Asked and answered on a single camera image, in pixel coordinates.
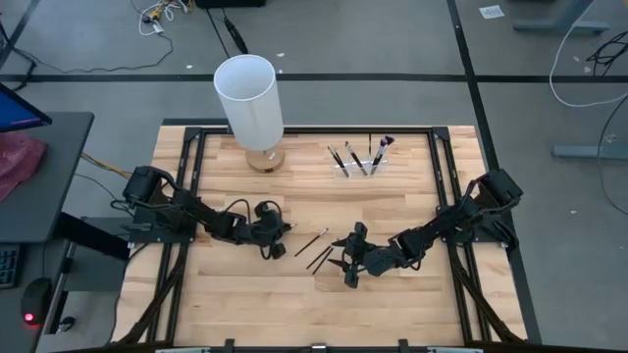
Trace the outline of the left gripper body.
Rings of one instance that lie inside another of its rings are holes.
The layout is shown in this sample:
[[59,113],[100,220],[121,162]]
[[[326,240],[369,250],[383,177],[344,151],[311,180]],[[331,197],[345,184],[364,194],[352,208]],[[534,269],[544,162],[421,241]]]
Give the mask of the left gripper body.
[[254,212],[258,220],[251,226],[253,244],[259,246],[264,260],[280,259],[287,252],[280,242],[285,223],[281,207],[273,200],[264,200],[256,205]]

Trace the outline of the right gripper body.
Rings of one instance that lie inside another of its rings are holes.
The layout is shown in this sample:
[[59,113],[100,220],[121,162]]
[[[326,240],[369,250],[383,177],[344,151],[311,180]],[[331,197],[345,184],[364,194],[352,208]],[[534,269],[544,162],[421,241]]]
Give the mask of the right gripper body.
[[350,258],[347,262],[350,270],[345,273],[344,283],[350,288],[358,286],[358,274],[366,271],[379,277],[393,267],[393,253],[390,247],[382,247],[366,241],[368,229],[362,223],[354,225],[354,231],[347,237],[350,244],[344,247],[344,254]]

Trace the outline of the red-tipped thin makeup brush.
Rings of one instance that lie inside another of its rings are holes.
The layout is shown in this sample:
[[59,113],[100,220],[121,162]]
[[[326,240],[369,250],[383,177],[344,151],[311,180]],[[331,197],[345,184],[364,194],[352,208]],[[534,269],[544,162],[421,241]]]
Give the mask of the red-tipped thin makeup brush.
[[349,178],[349,173],[347,172],[344,162],[342,161],[342,159],[340,158],[340,155],[338,154],[338,152],[336,151],[336,149],[334,149],[331,145],[328,145],[328,150],[331,153],[333,159],[335,160],[335,162],[337,163],[338,167],[340,168],[340,170],[342,171],[342,173],[344,174],[345,177]]

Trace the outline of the clear acrylic brush organizer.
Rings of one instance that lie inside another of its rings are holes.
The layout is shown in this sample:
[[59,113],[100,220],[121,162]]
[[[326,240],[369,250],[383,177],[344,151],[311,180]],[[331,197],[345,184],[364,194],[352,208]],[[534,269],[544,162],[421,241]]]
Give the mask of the clear acrylic brush organizer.
[[358,165],[354,159],[347,156],[343,160],[343,168],[337,162],[333,162],[332,170],[334,176],[339,178],[367,178],[382,174],[387,169],[388,163],[388,158],[383,157],[377,166],[373,166],[372,160],[361,161]]

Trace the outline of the white shade wooden base lamp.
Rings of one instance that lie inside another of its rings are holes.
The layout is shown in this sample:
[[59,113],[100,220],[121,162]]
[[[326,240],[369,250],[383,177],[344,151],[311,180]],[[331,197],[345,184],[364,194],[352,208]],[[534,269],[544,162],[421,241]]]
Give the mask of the white shade wooden base lamp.
[[249,167],[259,173],[280,169],[285,126],[273,65],[257,55],[233,56],[218,67],[213,83]]

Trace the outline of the black side desk leg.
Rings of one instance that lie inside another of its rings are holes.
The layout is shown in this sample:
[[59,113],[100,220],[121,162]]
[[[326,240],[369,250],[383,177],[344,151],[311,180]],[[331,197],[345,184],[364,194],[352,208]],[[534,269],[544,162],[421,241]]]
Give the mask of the black side desk leg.
[[64,248],[52,280],[52,299],[43,324],[44,334],[57,330],[70,293],[113,291],[119,287],[131,252],[123,224],[130,220],[129,217],[60,215],[53,238],[61,240]]

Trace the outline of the dark grey side desk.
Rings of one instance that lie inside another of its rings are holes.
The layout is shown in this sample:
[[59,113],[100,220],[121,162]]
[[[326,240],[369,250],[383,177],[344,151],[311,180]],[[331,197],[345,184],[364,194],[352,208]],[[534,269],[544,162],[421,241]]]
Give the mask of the dark grey side desk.
[[94,115],[67,112],[51,118],[52,125],[26,131],[46,149],[34,175],[0,202],[0,242],[38,243],[54,232]]

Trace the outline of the black box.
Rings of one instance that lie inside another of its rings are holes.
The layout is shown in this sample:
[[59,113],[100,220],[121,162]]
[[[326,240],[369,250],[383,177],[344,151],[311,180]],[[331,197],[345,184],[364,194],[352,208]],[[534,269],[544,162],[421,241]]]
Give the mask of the black box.
[[264,7],[267,0],[194,0],[201,9]]

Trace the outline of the grey desk foot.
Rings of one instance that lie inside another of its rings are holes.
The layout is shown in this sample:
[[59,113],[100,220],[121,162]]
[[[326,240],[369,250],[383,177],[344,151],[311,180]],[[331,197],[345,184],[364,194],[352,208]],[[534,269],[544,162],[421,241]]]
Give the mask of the grey desk foot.
[[554,145],[551,154],[557,158],[628,161],[628,142],[620,142],[616,135],[610,134],[595,145]]
[[585,21],[584,16],[595,0],[570,0],[561,15],[551,20],[517,20],[513,29],[543,34],[599,35],[610,30],[610,25],[599,21]]

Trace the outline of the black computer mouse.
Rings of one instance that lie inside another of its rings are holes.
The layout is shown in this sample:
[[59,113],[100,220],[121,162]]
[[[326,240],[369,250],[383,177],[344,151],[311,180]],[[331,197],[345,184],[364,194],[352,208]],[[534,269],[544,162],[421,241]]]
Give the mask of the black computer mouse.
[[31,281],[21,299],[21,314],[29,326],[37,326],[45,321],[52,295],[52,282],[48,277]]

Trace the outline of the pink cloth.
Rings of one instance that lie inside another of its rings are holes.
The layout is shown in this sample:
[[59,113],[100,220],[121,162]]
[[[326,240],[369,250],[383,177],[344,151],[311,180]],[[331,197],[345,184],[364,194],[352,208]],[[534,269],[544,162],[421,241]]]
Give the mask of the pink cloth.
[[46,143],[28,134],[0,133],[0,202],[36,172]]

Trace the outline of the black keyboard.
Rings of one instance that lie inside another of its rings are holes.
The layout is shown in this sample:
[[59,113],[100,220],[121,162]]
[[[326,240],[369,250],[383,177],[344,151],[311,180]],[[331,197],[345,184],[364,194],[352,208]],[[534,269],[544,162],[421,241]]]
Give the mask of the black keyboard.
[[9,289],[17,285],[20,257],[20,244],[0,243],[0,289]]

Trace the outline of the computer monitor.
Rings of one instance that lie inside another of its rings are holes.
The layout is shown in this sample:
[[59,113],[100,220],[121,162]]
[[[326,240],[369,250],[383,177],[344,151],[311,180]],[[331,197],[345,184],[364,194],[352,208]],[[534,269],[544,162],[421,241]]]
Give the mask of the computer monitor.
[[49,126],[52,120],[0,83],[0,132]]

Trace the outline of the black metal table frame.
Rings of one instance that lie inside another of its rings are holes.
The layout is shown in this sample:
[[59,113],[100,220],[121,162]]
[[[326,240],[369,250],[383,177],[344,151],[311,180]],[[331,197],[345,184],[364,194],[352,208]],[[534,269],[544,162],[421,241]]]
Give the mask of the black metal table frame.
[[[372,134],[372,157],[368,134]],[[380,140],[394,138],[387,169],[367,178],[335,177],[328,145],[342,160],[348,141],[360,161],[374,159]],[[509,249],[478,230],[467,243],[437,240],[420,269],[358,274],[356,288],[329,259],[312,275],[332,242],[357,222],[366,240],[388,239],[422,226],[452,206],[485,168],[471,126],[289,126],[285,161],[264,174],[224,126],[164,127],[152,167],[209,207],[273,200],[287,223],[286,254],[264,260],[254,245],[212,238],[191,224],[173,249],[148,245],[127,265],[110,353],[154,353],[211,347],[212,353],[427,353],[427,347],[510,352],[527,343]],[[329,231],[294,254],[324,228]]]

